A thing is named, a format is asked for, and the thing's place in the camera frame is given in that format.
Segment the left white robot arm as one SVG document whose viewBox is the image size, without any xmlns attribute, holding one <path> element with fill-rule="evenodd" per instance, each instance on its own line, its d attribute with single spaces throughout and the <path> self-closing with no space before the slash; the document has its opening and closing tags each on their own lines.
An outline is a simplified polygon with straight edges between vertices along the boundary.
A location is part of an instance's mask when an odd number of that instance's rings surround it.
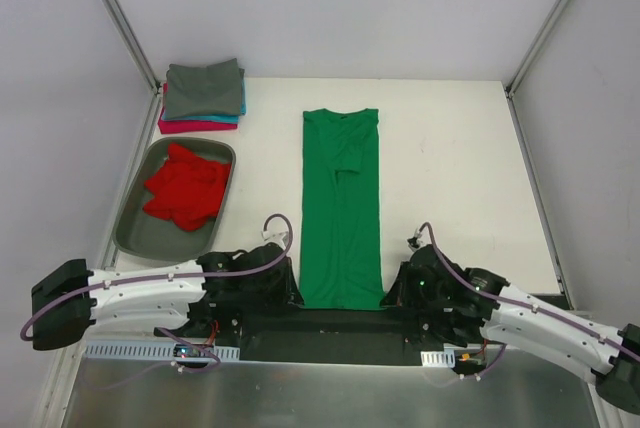
<svg viewBox="0 0 640 428">
<path fill-rule="evenodd" d="M 37 351 L 79 342 L 86 332 L 183 330 L 199 337 L 212 321 L 304 304 L 286 249 L 209 252 L 152 270 L 91 270 L 63 263 L 31 289 L 31 318 L 20 331 Z"/>
</svg>

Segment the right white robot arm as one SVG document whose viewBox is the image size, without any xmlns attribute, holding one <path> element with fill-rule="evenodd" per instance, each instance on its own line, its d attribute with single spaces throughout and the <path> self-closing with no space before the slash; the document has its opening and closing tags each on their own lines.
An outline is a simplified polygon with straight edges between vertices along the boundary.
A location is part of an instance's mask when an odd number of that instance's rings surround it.
<svg viewBox="0 0 640 428">
<path fill-rule="evenodd" d="M 639 412 L 639 328 L 603 325 L 562 310 L 482 268 L 461 268 L 432 245 L 402 263 L 384 309 L 414 314 L 459 347 L 479 339 L 510 345 L 595 387 L 600 398 Z"/>
</svg>

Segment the green t-shirt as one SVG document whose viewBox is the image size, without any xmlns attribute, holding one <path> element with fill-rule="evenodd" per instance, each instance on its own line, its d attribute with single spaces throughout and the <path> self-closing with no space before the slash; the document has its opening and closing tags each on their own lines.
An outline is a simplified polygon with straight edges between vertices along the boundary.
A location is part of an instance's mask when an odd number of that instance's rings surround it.
<svg viewBox="0 0 640 428">
<path fill-rule="evenodd" d="M 377 311 L 379 112 L 303 114 L 300 291 L 309 309 Z"/>
</svg>

